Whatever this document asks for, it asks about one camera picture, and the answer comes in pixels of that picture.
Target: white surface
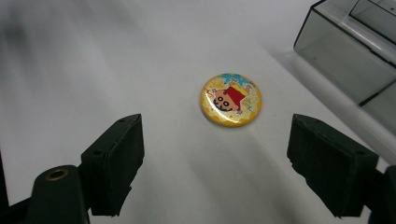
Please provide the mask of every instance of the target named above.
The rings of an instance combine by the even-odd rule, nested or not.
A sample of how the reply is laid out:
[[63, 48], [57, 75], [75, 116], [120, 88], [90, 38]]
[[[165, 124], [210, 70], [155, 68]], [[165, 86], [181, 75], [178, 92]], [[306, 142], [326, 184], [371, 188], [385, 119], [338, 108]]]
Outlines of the white surface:
[[[1, 36], [0, 148], [11, 203], [35, 177], [79, 164], [116, 119], [141, 113], [146, 158], [120, 217], [92, 223], [366, 223], [334, 218], [286, 156], [304, 114], [361, 142], [274, 58], [314, 1], [40, 1], [16, 7], [24, 35]], [[205, 119], [201, 88], [235, 72], [262, 112], [229, 129]]]

